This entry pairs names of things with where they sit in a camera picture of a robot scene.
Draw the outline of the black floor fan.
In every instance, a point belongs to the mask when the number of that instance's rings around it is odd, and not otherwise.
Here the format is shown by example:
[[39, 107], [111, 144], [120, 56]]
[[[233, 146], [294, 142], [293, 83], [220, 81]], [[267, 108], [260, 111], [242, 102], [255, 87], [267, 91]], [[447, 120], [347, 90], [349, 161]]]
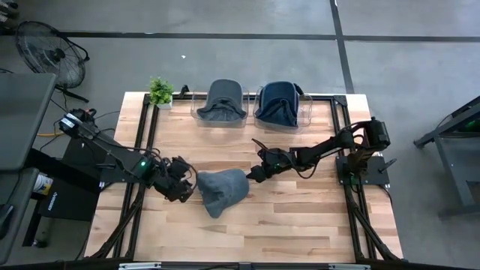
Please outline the black floor fan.
[[70, 98], [89, 101], [71, 91], [86, 77], [86, 62], [90, 60], [86, 49], [44, 22], [21, 22], [14, 37], [18, 53], [33, 72], [54, 74], [55, 89]]

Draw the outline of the dark blue denim cap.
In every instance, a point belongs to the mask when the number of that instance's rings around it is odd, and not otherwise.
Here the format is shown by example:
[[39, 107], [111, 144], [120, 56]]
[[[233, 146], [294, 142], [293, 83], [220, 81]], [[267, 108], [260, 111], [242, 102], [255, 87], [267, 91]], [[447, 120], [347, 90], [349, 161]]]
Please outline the dark blue denim cap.
[[303, 94], [296, 83], [270, 82], [259, 92], [259, 107], [254, 115], [262, 122], [297, 128], [299, 101]]

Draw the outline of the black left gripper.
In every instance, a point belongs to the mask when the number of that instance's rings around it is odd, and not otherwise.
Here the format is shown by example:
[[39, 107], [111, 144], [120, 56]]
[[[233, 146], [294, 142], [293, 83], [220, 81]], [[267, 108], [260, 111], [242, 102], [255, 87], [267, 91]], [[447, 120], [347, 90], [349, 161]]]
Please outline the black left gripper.
[[181, 183], [184, 177], [184, 167], [187, 171], [194, 170], [194, 167], [183, 157], [172, 159], [166, 171], [155, 181], [155, 190], [166, 198], [176, 198], [181, 203], [187, 202], [194, 193], [194, 189], [184, 187]]

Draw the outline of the dark keyboard tray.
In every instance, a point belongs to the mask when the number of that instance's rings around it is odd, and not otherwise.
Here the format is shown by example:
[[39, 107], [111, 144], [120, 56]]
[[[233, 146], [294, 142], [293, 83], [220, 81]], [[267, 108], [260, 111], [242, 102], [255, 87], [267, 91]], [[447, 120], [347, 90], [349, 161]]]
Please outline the dark keyboard tray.
[[38, 174], [35, 168], [0, 173], [0, 265], [10, 256]]

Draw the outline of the black computer case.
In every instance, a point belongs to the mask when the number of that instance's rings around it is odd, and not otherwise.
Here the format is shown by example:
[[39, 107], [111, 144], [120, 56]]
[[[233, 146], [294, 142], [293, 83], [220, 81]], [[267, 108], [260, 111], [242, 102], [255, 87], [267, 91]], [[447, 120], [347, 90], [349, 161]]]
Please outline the black computer case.
[[100, 188], [85, 190], [61, 180], [54, 180], [41, 201], [39, 213], [46, 218], [91, 222], [97, 208]]

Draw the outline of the green plant in white pot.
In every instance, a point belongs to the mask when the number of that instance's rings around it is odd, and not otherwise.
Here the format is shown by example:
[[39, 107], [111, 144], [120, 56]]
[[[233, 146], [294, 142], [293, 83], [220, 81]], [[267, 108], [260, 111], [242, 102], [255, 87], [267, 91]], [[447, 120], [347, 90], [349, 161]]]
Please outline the green plant in white pot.
[[170, 110], [173, 107], [173, 85], [160, 77], [152, 78], [149, 84], [150, 104], [160, 110]]

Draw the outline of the slate grey denim cap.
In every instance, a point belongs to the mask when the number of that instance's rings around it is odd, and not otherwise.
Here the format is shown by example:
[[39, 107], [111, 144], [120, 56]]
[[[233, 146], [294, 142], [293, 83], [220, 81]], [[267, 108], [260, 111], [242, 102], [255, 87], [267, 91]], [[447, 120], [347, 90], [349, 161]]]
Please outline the slate grey denim cap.
[[235, 122], [244, 119], [243, 89], [233, 79], [216, 79], [210, 86], [205, 106], [196, 110], [204, 121]]

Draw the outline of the pale grey denim cap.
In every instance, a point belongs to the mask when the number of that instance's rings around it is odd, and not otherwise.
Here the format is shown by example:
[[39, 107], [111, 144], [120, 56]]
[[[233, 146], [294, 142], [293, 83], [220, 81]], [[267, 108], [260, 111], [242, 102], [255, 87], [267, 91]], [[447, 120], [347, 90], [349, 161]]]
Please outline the pale grey denim cap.
[[250, 190], [249, 181], [241, 169], [199, 172], [196, 183], [211, 218], [219, 218], [225, 209], [240, 203]]

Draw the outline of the grey metal cart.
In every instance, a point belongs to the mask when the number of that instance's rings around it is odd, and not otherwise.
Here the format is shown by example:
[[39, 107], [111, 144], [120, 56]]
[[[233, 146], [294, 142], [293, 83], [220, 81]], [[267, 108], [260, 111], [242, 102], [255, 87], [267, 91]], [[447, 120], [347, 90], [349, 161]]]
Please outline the grey metal cart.
[[460, 205], [439, 212], [442, 219], [480, 214], [480, 95], [448, 114], [432, 131], [413, 141], [434, 143]]

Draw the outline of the clear plastic bin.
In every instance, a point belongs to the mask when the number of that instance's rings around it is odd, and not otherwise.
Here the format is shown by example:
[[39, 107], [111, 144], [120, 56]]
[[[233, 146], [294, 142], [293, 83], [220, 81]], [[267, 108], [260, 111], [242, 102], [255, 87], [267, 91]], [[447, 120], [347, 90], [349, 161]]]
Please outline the clear plastic bin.
[[204, 121], [197, 115], [197, 109], [202, 108], [206, 105], [206, 98], [208, 92], [209, 89], [205, 94], [197, 91], [192, 94], [190, 114], [196, 120], [198, 126], [206, 128], [242, 128], [245, 126], [247, 118], [249, 116], [250, 93], [248, 90], [243, 89], [243, 109], [247, 112], [247, 116], [242, 120], [231, 122]]
[[308, 127], [311, 124], [312, 119], [312, 106], [313, 106], [313, 99], [308, 94], [303, 94], [300, 96], [299, 101], [299, 108], [298, 108], [298, 127], [287, 127], [278, 124], [271, 124], [267, 122], [260, 121], [254, 115], [255, 111], [258, 109], [258, 95], [260, 93], [261, 88], [257, 91], [253, 109], [253, 117], [254, 117], [254, 124], [258, 128], [263, 128], [266, 130], [289, 133], [289, 134], [297, 134], [301, 133], [303, 129]]

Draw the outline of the grey desk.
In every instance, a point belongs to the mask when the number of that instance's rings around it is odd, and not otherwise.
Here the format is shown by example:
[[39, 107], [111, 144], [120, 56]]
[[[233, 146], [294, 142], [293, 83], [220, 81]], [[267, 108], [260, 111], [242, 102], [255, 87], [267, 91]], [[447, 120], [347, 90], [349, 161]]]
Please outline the grey desk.
[[52, 73], [0, 73], [0, 171], [25, 163], [55, 82]]

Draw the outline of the black aluminium table frame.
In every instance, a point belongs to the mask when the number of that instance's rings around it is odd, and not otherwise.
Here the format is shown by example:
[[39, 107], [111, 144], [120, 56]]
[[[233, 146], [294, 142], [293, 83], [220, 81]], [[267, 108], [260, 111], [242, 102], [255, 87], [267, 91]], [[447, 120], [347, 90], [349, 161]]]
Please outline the black aluminium table frame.
[[[312, 94], [312, 119], [301, 133], [265, 130], [247, 118], [241, 128], [200, 127], [191, 116], [192, 97], [175, 99], [172, 109], [146, 115], [144, 146], [162, 155], [180, 155], [197, 170], [213, 173], [257, 165], [259, 146], [287, 149], [314, 146], [344, 125], [369, 119], [362, 94]], [[289, 171], [261, 184], [219, 218], [208, 215], [199, 193], [185, 203], [145, 192], [142, 208], [112, 252], [134, 262], [174, 268], [236, 267], [241, 270], [328, 269], [328, 264], [356, 264], [356, 249], [371, 255], [371, 241], [351, 225], [334, 157], [319, 162], [315, 173]]]

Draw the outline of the silver aluminium bracket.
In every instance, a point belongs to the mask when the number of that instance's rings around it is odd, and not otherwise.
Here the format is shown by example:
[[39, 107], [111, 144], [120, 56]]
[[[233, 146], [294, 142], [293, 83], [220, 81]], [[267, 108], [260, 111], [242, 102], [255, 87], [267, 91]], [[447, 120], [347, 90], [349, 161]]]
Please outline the silver aluminium bracket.
[[162, 270], [162, 264], [160, 262], [121, 263], [118, 270]]
[[335, 263], [328, 264], [328, 270], [371, 270], [369, 265]]

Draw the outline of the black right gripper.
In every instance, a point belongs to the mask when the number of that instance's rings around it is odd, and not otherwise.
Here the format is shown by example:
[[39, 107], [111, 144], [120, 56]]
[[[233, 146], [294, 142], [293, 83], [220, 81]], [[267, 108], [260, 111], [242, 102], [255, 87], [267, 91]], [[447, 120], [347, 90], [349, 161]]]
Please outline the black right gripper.
[[293, 154], [280, 148], [261, 149], [258, 152], [262, 159], [261, 166], [253, 166], [247, 174], [248, 179], [252, 179], [257, 183], [264, 182], [267, 177], [283, 173], [291, 170], [295, 164], [293, 163]]

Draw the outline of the white bucket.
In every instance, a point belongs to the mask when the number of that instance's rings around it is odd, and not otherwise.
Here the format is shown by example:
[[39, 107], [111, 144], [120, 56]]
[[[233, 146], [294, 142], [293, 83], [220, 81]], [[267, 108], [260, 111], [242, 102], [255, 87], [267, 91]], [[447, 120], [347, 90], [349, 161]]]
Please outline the white bucket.
[[47, 196], [50, 192], [50, 188], [53, 184], [53, 180], [43, 174], [37, 176], [36, 182], [34, 183], [33, 192], [36, 194], [41, 194]]

